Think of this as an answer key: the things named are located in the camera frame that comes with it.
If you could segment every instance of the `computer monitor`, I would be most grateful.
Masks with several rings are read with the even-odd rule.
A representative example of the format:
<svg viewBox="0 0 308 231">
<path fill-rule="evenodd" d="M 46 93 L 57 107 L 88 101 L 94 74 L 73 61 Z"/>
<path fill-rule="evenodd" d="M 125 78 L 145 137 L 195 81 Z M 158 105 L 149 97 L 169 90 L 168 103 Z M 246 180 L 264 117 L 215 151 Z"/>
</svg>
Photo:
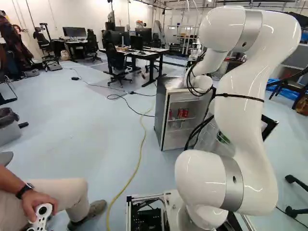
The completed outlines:
<svg viewBox="0 0 308 231">
<path fill-rule="evenodd" d="M 64 36 L 67 37 L 86 37 L 87 32 L 84 27 L 63 27 Z"/>
<path fill-rule="evenodd" d="M 124 26 L 116 26 L 115 31 L 120 31 L 120 32 L 123 33 L 125 31 L 125 27 Z"/>
<path fill-rule="evenodd" d="M 115 30 L 115 24 L 114 23 L 110 23 L 110 22 L 105 22 L 105 28 L 106 30 Z"/>
<path fill-rule="evenodd" d="M 130 36 L 130 47 L 136 50 L 143 50 L 143 38 L 139 36 Z"/>
<path fill-rule="evenodd" d="M 143 44 L 150 45 L 152 42 L 152 29 L 151 28 L 135 28 L 136 36 L 143 37 Z"/>
<path fill-rule="evenodd" d="M 122 45 L 122 33 L 119 31 L 112 31 L 110 30 L 111 33 L 111 41 L 112 43 L 116 45 Z"/>
</svg>

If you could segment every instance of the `game controller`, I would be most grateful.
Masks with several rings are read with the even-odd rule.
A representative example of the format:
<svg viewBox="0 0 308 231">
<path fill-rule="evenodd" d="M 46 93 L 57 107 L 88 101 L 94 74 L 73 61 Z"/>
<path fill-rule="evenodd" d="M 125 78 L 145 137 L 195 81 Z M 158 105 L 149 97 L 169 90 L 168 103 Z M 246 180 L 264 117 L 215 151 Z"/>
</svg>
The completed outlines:
<svg viewBox="0 0 308 231">
<path fill-rule="evenodd" d="M 37 220 L 31 224 L 31 227 L 26 231 L 47 231 L 46 221 L 52 213 L 52 204 L 42 204 L 36 207 L 35 214 L 37 215 Z"/>
</svg>

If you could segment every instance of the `floor cable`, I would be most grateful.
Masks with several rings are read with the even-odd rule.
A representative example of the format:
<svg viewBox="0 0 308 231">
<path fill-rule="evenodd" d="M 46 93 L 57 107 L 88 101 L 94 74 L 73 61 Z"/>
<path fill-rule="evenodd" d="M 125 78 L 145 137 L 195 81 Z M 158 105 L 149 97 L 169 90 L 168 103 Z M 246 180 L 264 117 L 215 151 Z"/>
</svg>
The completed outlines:
<svg viewBox="0 0 308 231">
<path fill-rule="evenodd" d="M 144 144 L 144 141 L 145 141 L 145 138 L 146 138 L 146 128 L 144 126 L 144 124 L 142 123 L 142 118 L 144 116 L 147 116 L 147 114 L 152 111 L 152 109 L 154 108 L 154 103 L 152 104 L 152 107 L 147 110 L 144 114 L 141 114 L 140 116 L 140 119 L 139 119 L 139 122 L 144 130 L 144 136 L 143 136 L 143 139 L 140 143 L 140 148 L 139 148 L 139 159 L 138 159 L 138 162 L 137 162 L 137 165 L 135 167 L 135 170 L 133 172 L 133 174 L 131 175 L 131 177 L 129 178 L 129 180 L 127 181 L 126 185 L 121 189 L 121 191 L 112 199 L 111 203 L 109 204 L 108 206 L 108 209 L 107 209 L 107 214 L 106 214 L 106 227 L 107 227 L 107 231 L 110 231 L 110 226 L 109 226 L 109 215 L 110 215 L 110 210 L 111 210 L 111 207 L 112 205 L 114 204 L 114 202 L 119 198 L 119 196 L 124 192 L 124 190 L 128 187 L 128 185 L 131 183 L 131 181 L 134 179 L 138 169 L 139 169 L 139 166 L 140 166 L 140 162 L 141 162 L 141 157 L 142 157 L 142 147 L 143 147 L 143 144 Z"/>
<path fill-rule="evenodd" d="M 127 100 L 123 97 L 123 96 L 125 96 L 125 95 L 127 95 L 127 93 L 125 93 L 125 94 L 123 94 L 123 95 L 111 94 L 111 95 L 108 95 L 108 96 L 107 96 L 107 99 L 109 99 L 109 100 L 116 100 L 116 99 L 118 99 L 118 98 L 122 98 L 123 100 L 125 100 L 127 106 L 128 106 L 134 113 L 139 114 L 139 115 L 141 115 L 141 116 L 155 117 L 154 115 L 146 115 L 146 114 L 142 114 L 142 113 L 136 112 L 136 111 L 128 104 Z"/>
<path fill-rule="evenodd" d="M 96 85 L 96 84 L 88 83 L 88 82 L 86 82 L 85 80 L 83 80 L 83 78 L 80 76 L 80 74 L 78 73 L 77 70 L 75 70 L 75 69 L 73 69 L 73 68 L 68 68 L 68 67 L 63 67 L 63 69 L 74 70 L 74 71 L 77 73 L 78 78 L 80 78 L 83 82 L 85 82 L 86 84 L 88 84 L 88 85 L 90 85 L 90 86 L 101 87 L 101 88 L 108 88 L 108 89 L 112 89 L 112 90 L 118 90 L 118 91 L 125 92 L 125 91 L 122 90 L 122 89 L 111 88 L 111 87 L 105 87 L 105 86 L 101 86 L 101 85 Z"/>
</svg>

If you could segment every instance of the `black office chair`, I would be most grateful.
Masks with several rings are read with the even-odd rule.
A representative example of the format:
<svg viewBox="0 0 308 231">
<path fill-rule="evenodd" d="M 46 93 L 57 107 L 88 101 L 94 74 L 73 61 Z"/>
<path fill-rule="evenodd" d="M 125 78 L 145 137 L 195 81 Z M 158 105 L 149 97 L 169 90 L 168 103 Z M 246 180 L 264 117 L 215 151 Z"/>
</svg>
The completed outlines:
<svg viewBox="0 0 308 231">
<path fill-rule="evenodd" d="M 301 182 L 296 177 L 294 177 L 292 175 L 287 175 L 287 176 L 285 176 L 285 180 L 290 184 L 292 184 L 294 182 L 297 183 L 300 187 L 302 187 L 304 190 L 306 190 L 308 192 L 308 186 L 306 184 L 304 184 L 303 182 Z M 307 214 L 308 209 L 307 208 L 292 209 L 291 206 L 287 206 L 287 208 L 285 209 L 285 213 L 292 218 L 296 218 L 298 214 Z"/>
<path fill-rule="evenodd" d="M 113 43 L 111 42 L 105 42 L 104 47 L 107 51 L 107 59 L 108 59 L 108 65 L 111 68 L 114 68 L 115 70 L 121 71 L 119 74 L 113 74 L 111 77 L 111 81 L 107 83 L 108 86 L 110 86 L 111 83 L 120 82 L 120 88 L 123 88 L 122 80 L 129 81 L 132 83 L 132 79 L 125 78 L 125 75 L 128 74 L 128 72 L 125 72 L 126 70 L 126 56 L 123 53 L 119 53 L 116 51 L 116 48 Z"/>
<path fill-rule="evenodd" d="M 87 44 L 86 44 L 86 53 L 87 54 L 93 54 L 92 61 L 94 62 L 95 60 L 100 60 L 102 59 L 97 56 L 97 51 L 98 51 L 98 42 L 96 39 L 96 35 L 94 34 L 92 29 L 88 29 L 88 37 L 87 37 Z"/>
<path fill-rule="evenodd" d="M 51 55 L 51 52 L 53 52 L 53 42 L 49 42 L 43 33 L 41 33 L 40 27 L 35 27 L 35 31 L 33 32 L 33 38 L 37 39 L 38 46 L 42 50 L 43 54 L 47 53 L 48 55 L 45 55 L 42 57 L 42 59 L 53 59 L 55 60 L 56 56 Z"/>
<path fill-rule="evenodd" d="M 151 42 L 151 47 L 160 48 L 161 46 L 161 40 L 159 39 L 159 35 L 157 33 L 153 33 L 153 40 Z M 149 72 L 150 65 L 145 66 L 145 73 Z M 156 71 L 159 71 L 159 66 L 154 65 L 154 68 Z"/>
</svg>

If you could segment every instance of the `person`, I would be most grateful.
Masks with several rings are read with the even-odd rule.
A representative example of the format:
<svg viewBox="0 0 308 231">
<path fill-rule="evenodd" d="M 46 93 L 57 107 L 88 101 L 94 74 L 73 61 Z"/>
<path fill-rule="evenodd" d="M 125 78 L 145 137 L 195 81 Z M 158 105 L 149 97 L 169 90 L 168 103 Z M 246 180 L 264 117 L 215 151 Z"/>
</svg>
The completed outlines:
<svg viewBox="0 0 308 231">
<path fill-rule="evenodd" d="M 31 59 L 33 54 L 20 40 L 12 24 L 5 18 L 0 11 L 0 32 L 6 42 L 6 47 L 14 53 L 14 58 L 20 71 L 26 71 L 31 68 Z"/>
<path fill-rule="evenodd" d="M 28 220 L 36 221 L 36 206 L 45 203 L 52 204 L 53 215 L 66 210 L 70 231 L 101 215 L 107 207 L 105 200 L 89 204 L 88 184 L 84 179 L 30 180 L 24 183 L 0 165 L 0 231 L 24 229 Z"/>
<path fill-rule="evenodd" d="M 1 11 L 2 13 L 3 13 L 3 16 L 8 20 L 8 21 L 10 21 L 10 18 L 8 17 L 8 15 L 6 14 L 6 12 L 5 11 Z"/>
<path fill-rule="evenodd" d="M 18 34 L 18 36 L 19 36 L 19 38 L 21 40 L 21 28 L 20 28 L 20 26 L 17 25 L 17 24 L 13 24 L 12 26 L 14 27 L 16 33 Z"/>
</svg>

